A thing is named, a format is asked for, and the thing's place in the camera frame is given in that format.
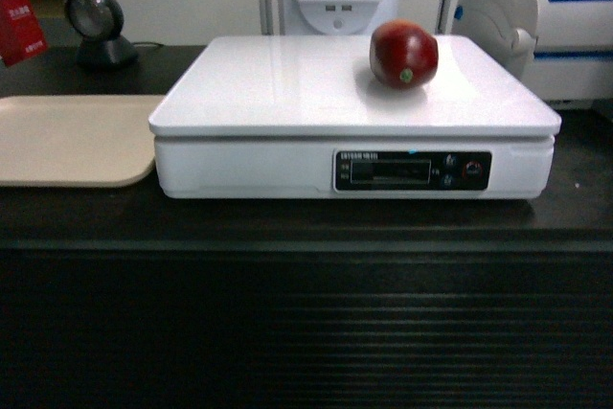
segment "white scale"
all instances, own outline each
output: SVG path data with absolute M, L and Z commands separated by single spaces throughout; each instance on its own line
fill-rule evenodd
M 367 35 L 220 37 L 149 117 L 177 198 L 531 198 L 560 118 L 467 38 L 382 86 Z

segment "black counter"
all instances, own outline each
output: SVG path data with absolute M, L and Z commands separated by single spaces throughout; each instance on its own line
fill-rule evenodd
M 163 94 L 202 47 L 139 50 L 0 96 Z M 561 114 L 531 200 L 0 189 L 0 406 L 611 407 L 613 125 Z

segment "scale button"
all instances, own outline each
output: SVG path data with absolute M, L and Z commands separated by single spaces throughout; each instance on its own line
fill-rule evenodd
M 443 164 L 447 170 L 453 170 L 458 166 L 458 156 L 454 155 L 453 153 L 449 153 L 444 157 Z
M 456 178 L 452 174 L 445 174 L 441 178 L 441 189 L 451 189 L 456 185 Z
M 476 160 L 472 160 L 465 164 L 462 176 L 466 179 L 478 179 L 483 176 L 483 165 Z

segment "red apple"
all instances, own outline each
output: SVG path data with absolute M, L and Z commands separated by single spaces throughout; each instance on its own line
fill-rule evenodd
M 383 23 L 371 36 L 371 70 L 384 85 L 413 88 L 430 81 L 439 67 L 437 39 L 405 19 Z

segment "red box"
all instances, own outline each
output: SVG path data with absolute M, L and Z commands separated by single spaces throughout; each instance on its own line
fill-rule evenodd
M 30 0 L 0 0 L 0 57 L 11 66 L 47 50 Z

